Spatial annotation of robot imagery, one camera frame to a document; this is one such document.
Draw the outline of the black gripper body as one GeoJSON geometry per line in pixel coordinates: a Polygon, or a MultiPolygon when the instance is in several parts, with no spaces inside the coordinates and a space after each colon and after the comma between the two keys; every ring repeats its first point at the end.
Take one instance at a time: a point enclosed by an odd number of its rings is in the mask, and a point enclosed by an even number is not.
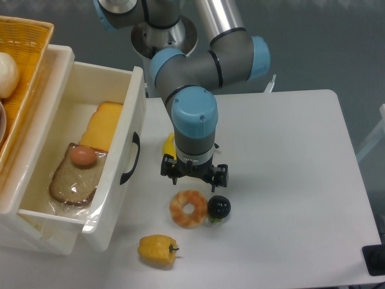
{"type": "Polygon", "coordinates": [[[184,163],[182,160],[177,159],[178,178],[189,176],[193,178],[201,179],[204,182],[211,182],[212,178],[212,164],[213,157],[203,164],[193,164],[191,161],[184,163]]]}

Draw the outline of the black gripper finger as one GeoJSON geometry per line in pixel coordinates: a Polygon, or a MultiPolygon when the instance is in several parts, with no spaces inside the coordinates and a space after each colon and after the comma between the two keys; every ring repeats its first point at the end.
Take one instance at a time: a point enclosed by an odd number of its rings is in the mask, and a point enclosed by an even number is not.
{"type": "Polygon", "coordinates": [[[228,185],[228,165],[219,164],[212,167],[211,192],[217,187],[227,187],[228,185]]]}
{"type": "Polygon", "coordinates": [[[177,159],[170,154],[164,154],[161,161],[161,175],[172,180],[173,185],[177,184],[178,170],[177,159]]]}

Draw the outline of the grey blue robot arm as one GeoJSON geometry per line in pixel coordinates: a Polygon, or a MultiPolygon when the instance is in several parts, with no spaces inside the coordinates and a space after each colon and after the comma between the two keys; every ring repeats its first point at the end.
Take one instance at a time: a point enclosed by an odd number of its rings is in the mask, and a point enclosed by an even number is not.
{"type": "Polygon", "coordinates": [[[212,91],[267,73],[271,57],[264,39],[249,35],[235,1],[197,1],[210,45],[200,55],[193,54],[197,31],[181,14],[179,1],[95,1],[94,6],[107,29],[132,28],[132,46],[144,60],[150,91],[160,95],[173,124],[176,156],[164,154],[161,175],[226,187],[228,166],[212,163],[218,122],[212,91]]]}

